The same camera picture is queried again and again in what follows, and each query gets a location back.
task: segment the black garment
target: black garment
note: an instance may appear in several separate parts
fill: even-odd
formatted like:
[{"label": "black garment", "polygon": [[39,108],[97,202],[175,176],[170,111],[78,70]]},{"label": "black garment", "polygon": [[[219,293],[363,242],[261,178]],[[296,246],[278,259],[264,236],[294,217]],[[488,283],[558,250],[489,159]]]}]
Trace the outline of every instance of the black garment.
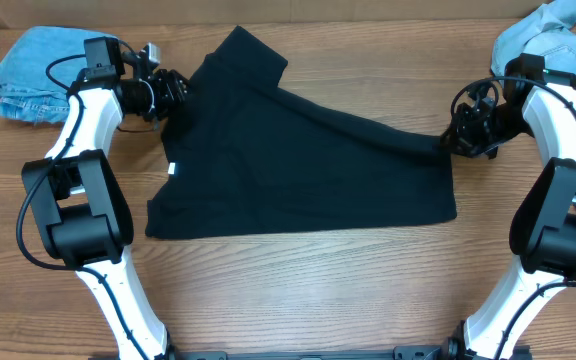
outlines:
[{"label": "black garment", "polygon": [[287,61],[237,27],[162,134],[176,163],[148,203],[163,239],[422,225],[457,216],[438,138],[277,88]]}]

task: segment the fabric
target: fabric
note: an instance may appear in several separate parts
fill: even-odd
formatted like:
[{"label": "fabric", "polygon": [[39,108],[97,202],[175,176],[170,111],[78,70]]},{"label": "fabric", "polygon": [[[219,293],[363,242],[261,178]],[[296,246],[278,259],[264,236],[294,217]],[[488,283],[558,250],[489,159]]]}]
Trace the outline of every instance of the fabric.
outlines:
[{"label": "fabric", "polygon": [[237,27],[162,133],[172,175],[148,203],[162,239],[424,225],[454,219],[438,138],[277,87],[287,61]]},{"label": "fabric", "polygon": [[[60,122],[68,117],[66,91],[46,74],[53,61],[84,53],[84,40],[112,36],[96,31],[38,26],[26,31],[0,63],[0,116],[28,122]],[[75,80],[86,59],[52,69],[65,84]]]},{"label": "fabric", "polygon": [[504,75],[521,53],[545,58],[546,68],[576,75],[576,0],[555,0],[504,31],[495,41],[491,70]]}]

